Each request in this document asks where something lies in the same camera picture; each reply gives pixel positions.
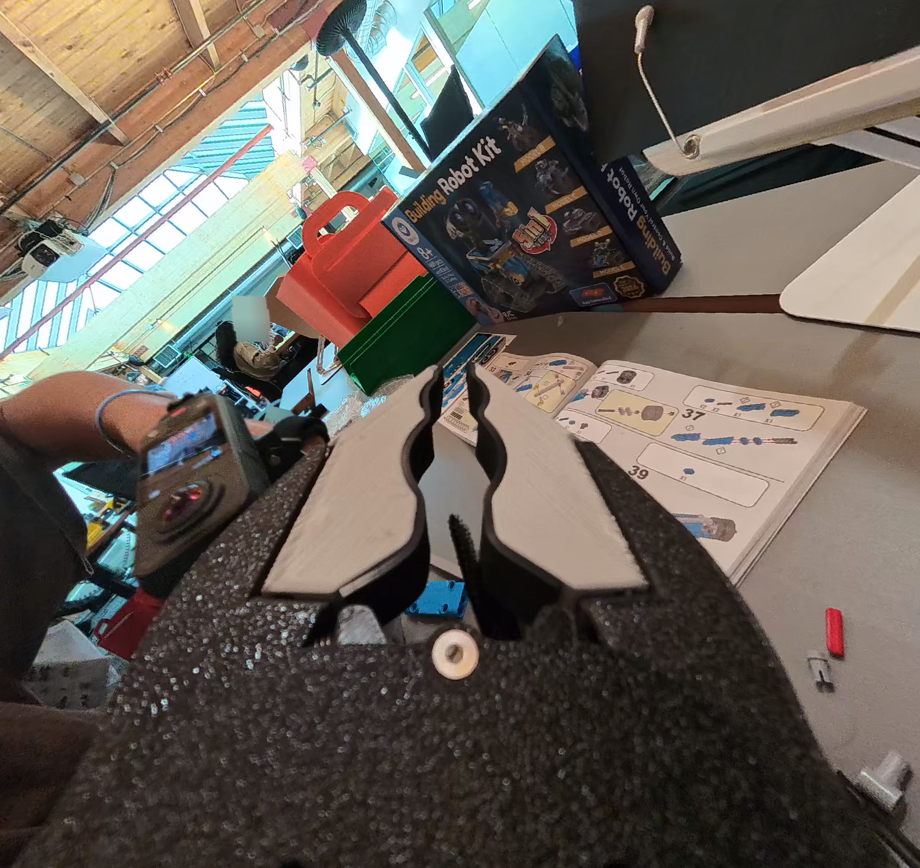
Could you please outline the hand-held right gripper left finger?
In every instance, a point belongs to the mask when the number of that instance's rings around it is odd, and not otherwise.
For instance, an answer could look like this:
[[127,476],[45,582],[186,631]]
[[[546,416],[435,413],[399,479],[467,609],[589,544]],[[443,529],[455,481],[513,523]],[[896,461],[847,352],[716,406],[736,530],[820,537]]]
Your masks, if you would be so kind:
[[420,480],[442,401],[433,365],[336,438],[262,596],[363,605],[383,623],[419,598],[431,559]]

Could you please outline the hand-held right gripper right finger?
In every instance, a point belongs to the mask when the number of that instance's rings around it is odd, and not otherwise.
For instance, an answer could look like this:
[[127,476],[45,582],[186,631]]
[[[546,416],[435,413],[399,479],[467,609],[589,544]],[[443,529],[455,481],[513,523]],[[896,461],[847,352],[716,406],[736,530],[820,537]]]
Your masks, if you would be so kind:
[[478,556],[486,597],[523,630],[544,609],[647,592],[581,443],[477,364],[466,382],[488,480]]

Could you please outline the person's left forearm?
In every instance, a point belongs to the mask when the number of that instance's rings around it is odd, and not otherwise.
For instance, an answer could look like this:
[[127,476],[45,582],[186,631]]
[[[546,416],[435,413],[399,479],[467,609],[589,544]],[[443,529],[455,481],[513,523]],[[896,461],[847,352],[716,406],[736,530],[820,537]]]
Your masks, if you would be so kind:
[[102,373],[67,371],[2,400],[2,437],[52,466],[134,457],[175,399]]

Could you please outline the grey desk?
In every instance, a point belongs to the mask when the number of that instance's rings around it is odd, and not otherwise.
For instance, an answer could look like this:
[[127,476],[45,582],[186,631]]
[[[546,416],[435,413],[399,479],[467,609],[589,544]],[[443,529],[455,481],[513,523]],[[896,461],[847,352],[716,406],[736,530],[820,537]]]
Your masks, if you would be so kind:
[[[867,414],[742,582],[828,759],[857,776],[895,751],[914,769],[918,843],[918,338],[803,322],[778,294],[918,173],[880,162],[665,218],[684,265],[623,312],[515,322],[512,352],[628,358],[698,378],[855,402]],[[840,609],[845,658],[824,611]],[[816,690],[823,651],[835,691]]]

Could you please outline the small bubble wrap bag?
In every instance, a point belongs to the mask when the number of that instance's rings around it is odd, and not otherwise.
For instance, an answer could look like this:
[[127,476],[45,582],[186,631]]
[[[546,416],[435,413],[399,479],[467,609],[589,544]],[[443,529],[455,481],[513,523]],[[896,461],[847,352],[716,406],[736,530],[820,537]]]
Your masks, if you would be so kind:
[[324,423],[328,428],[329,435],[331,437],[338,436],[342,430],[356,423],[373,412],[375,408],[384,404],[386,399],[386,394],[376,394],[374,396],[364,397],[361,393],[352,392],[336,409],[325,415]]

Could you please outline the blue flat block piece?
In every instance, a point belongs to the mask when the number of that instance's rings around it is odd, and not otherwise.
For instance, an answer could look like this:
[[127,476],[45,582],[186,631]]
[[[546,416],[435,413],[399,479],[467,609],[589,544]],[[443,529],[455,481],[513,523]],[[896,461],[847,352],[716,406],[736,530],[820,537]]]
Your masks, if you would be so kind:
[[462,620],[466,613],[466,583],[461,580],[433,580],[405,610],[421,620]]

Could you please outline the instruction booklet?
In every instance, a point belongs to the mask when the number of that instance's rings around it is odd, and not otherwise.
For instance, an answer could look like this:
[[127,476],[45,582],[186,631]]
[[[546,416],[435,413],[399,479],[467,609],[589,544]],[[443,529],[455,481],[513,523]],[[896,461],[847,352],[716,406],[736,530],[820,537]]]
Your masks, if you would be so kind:
[[489,371],[601,448],[738,585],[861,422],[852,402],[756,390],[613,359],[495,356]]

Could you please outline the red plastic item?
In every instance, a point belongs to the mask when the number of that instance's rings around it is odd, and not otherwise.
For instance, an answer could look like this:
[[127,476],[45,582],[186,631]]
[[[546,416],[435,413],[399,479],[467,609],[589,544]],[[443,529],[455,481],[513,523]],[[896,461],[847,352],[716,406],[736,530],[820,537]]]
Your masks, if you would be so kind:
[[163,605],[163,599],[139,587],[113,615],[98,622],[91,637],[108,654],[129,661]]

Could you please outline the green plastic bin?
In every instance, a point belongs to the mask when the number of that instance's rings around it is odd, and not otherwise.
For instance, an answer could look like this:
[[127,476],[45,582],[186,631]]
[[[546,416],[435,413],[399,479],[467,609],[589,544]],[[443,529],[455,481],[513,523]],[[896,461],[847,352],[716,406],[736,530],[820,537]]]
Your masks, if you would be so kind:
[[475,324],[437,279],[417,277],[339,350],[339,364],[370,395],[438,364]]

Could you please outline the blue white printed sheet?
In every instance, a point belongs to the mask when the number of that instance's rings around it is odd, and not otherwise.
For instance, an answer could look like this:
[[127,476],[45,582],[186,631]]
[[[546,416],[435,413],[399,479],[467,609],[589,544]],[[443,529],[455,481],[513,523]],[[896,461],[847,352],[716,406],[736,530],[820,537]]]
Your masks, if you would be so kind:
[[469,409],[466,367],[473,363],[489,368],[515,337],[513,333],[474,333],[465,343],[459,345],[443,364],[443,396],[439,421],[471,447],[477,442],[477,421]]

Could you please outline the toy set product box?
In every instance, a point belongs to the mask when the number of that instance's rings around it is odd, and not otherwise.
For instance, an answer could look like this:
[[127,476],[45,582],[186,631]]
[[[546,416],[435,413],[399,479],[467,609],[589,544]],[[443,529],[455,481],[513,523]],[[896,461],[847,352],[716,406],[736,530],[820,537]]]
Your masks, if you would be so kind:
[[382,223],[484,325],[661,295],[683,265],[632,163],[595,159],[557,35]]

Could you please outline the black monitor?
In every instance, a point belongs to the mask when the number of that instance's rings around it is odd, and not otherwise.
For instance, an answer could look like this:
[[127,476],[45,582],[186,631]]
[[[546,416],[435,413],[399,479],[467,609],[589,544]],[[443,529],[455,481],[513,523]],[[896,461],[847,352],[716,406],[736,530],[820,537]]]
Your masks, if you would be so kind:
[[463,79],[453,66],[421,128],[431,161],[436,160],[475,119]]

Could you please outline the white laptop stand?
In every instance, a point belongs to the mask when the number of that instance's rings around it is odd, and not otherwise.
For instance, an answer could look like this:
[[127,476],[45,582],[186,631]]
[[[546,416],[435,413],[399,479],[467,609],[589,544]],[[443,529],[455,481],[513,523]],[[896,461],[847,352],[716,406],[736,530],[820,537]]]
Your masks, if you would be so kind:
[[[810,141],[918,171],[919,49],[818,80],[644,149],[659,170],[701,172]],[[821,255],[779,296],[807,320],[919,331],[919,179]]]

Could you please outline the black round ceiling fixture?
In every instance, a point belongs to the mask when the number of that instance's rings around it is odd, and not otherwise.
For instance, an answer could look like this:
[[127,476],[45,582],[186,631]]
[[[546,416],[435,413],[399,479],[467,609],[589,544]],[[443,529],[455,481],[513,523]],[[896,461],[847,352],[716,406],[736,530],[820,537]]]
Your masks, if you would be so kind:
[[335,62],[342,80],[372,115],[378,131],[405,169],[423,172],[432,159],[429,146],[356,35],[366,13],[366,0],[342,0],[320,27],[316,51]]

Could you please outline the black partition panel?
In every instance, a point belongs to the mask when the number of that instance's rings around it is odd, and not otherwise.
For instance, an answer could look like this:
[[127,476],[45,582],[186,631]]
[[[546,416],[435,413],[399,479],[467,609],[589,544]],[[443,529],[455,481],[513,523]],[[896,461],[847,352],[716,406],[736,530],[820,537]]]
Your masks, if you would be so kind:
[[670,140],[639,78],[644,53],[676,135],[918,47],[919,0],[573,0],[592,147],[606,163]]

